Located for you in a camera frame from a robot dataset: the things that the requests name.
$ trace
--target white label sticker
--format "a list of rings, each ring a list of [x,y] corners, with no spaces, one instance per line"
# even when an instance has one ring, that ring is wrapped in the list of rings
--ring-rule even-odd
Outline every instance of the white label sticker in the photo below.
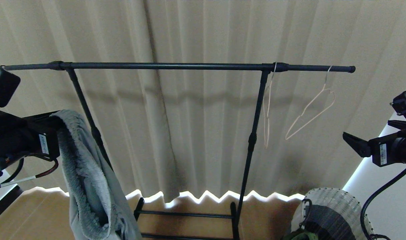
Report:
[[[42,146],[42,153],[49,154],[49,147],[47,146],[46,136],[39,134],[40,145]]]
[[[379,146],[379,152],[381,156],[381,166],[387,164],[387,144],[382,144]]]

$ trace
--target clothes rack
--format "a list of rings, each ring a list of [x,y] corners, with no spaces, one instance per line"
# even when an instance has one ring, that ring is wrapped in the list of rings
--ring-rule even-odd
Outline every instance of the clothes rack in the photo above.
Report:
[[[231,219],[232,223],[232,235],[233,238],[214,238],[214,237],[184,237],[184,236],[167,236],[158,234],[146,234],[142,233],[142,237],[154,238],[154,239],[176,239],[176,240],[240,240],[238,224],[240,220],[241,210],[243,208],[243,198],[246,190],[247,178],[249,176],[250,163],[252,160],[253,150],[256,144],[256,130],[258,128],[259,116],[261,114],[261,106],[264,97],[265,85],[267,83],[268,75],[273,72],[285,72],[285,71],[328,71],[331,72],[346,72],[354,73],[354,66],[323,66],[323,65],[292,65],[282,62],[273,64],[224,64],[224,63],[129,63],[129,62],[63,62],[53,61],[47,64],[23,64],[23,65],[8,65],[2,67],[5,70],[34,70],[34,69],[52,69],[59,71],[66,71],[74,85],[76,94],[80,100],[81,106],[84,110],[87,120],[89,121],[93,138],[101,149],[102,155],[111,166],[111,162],[108,158],[106,149],[102,142],[101,133],[95,125],[90,109],[87,105],[86,98],[81,90],[81,86],[78,82],[75,69],[153,69],[153,70],[249,70],[249,71],[261,71],[261,80],[259,85],[258,98],[255,108],[255,116],[252,124],[252,131],[248,140],[246,164],[244,167],[243,181],[241,185],[240,198],[238,201],[238,207],[236,208],[235,202],[230,205],[231,214],[197,214],[197,213],[175,213],[164,211],[144,211],[144,198],[141,198],[134,211],[134,216],[138,220],[140,214],[157,214],[167,216],[185,216],[185,217],[209,217],[209,218],[225,218]]]

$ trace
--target fuzzy fabric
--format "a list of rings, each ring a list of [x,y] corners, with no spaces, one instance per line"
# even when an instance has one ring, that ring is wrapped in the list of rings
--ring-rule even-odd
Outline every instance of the fuzzy fabric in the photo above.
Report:
[[[141,240],[138,225],[114,172],[75,111],[62,110],[58,131],[62,170],[70,195],[70,226],[77,240]]]

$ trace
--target curtain fold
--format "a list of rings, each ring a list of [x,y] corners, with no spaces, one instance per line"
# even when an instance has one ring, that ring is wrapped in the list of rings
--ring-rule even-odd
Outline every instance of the curtain fold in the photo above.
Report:
[[[406,89],[406,1],[0,1],[0,64],[55,60],[355,65],[329,73],[335,104],[288,141],[325,73],[274,75],[270,142],[261,116],[247,192],[342,187],[361,161],[342,132],[378,136]],[[240,191],[260,72],[76,71],[125,193]],[[4,111],[82,112],[66,73],[13,73],[22,82]],[[322,94],[294,129],[331,100]],[[50,167],[26,159],[20,177]],[[21,187],[34,186],[66,190],[60,170]]]

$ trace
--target curtain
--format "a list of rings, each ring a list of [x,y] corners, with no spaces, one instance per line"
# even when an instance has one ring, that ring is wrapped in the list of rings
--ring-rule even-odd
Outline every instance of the curtain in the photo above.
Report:
[[[0,1],[0,64],[55,60],[355,65],[329,74],[335,104],[287,141],[325,73],[274,75],[270,141],[264,149],[261,116],[247,193],[343,187],[361,158],[342,132],[378,136],[406,89],[406,1]],[[83,113],[65,72],[13,73],[22,82],[4,111]],[[77,73],[125,193],[240,192],[260,72]],[[320,96],[294,129],[331,101]],[[20,177],[51,164],[26,159]],[[66,190],[61,170],[22,185],[34,186]]]

